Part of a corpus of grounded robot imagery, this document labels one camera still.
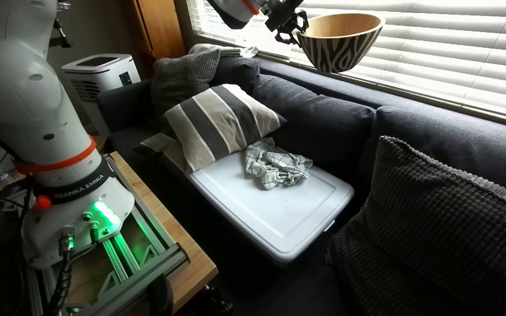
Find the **wooden cabinet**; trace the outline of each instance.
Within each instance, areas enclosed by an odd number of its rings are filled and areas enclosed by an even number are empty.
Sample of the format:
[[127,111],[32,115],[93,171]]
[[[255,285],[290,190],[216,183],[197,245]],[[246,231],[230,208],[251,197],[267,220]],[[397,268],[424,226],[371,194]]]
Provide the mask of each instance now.
[[139,34],[139,50],[153,61],[183,57],[185,45],[174,0],[130,3]]

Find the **wooden furniture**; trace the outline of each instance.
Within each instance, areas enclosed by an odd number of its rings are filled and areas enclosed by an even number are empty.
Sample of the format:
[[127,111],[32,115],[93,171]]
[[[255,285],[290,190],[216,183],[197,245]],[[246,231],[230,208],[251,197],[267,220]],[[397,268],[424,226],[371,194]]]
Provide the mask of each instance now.
[[185,55],[174,0],[132,0],[139,32],[137,46],[153,61]]
[[[179,312],[190,299],[193,299],[200,290],[206,289],[209,282],[214,280],[218,269],[214,262],[200,250],[200,247],[188,236],[188,233],[179,226],[179,222],[167,211],[167,208],[155,197],[155,194],[144,185],[144,182],[130,169],[130,166],[118,155],[111,155],[120,175],[130,183],[134,194],[141,203],[153,213],[153,217],[162,224],[167,234],[185,250],[188,255],[188,264],[169,276],[174,312]],[[102,285],[104,275],[107,273],[109,262],[104,254],[91,254],[88,259],[79,261],[74,266],[72,287],[67,305],[81,306],[95,299],[95,292]],[[146,315],[146,308],[135,308],[130,315]]]

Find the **white tray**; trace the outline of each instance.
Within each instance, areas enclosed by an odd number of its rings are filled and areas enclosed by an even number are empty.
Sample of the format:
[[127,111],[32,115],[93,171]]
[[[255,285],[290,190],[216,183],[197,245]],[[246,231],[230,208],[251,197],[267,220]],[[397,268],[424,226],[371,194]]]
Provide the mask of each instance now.
[[278,262],[297,259],[355,196],[332,175],[313,168],[290,189],[262,190],[234,154],[188,176],[202,196]]

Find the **bowl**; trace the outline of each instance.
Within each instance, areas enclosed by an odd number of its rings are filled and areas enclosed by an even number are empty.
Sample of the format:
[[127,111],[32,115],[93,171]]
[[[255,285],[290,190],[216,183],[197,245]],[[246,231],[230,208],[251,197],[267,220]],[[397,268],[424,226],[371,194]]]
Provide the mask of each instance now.
[[309,29],[297,38],[320,73],[346,73],[373,48],[383,25],[385,20],[374,15],[330,15],[309,20]]

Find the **orange ring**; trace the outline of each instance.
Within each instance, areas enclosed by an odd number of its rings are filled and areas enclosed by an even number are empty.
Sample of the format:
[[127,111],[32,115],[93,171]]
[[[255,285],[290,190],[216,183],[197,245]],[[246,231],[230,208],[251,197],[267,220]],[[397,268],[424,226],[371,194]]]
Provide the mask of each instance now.
[[258,15],[258,10],[251,4],[251,0],[241,0],[241,3],[250,10],[253,17]]
[[81,161],[88,159],[93,150],[97,148],[95,140],[91,140],[90,147],[86,150],[83,150],[79,155],[62,161],[58,164],[51,164],[51,166],[30,166],[30,164],[23,164],[23,162],[16,162],[14,168],[21,173],[21,175],[41,175],[41,173],[49,173],[49,171],[58,171],[58,169],[65,169],[70,166],[79,164]]

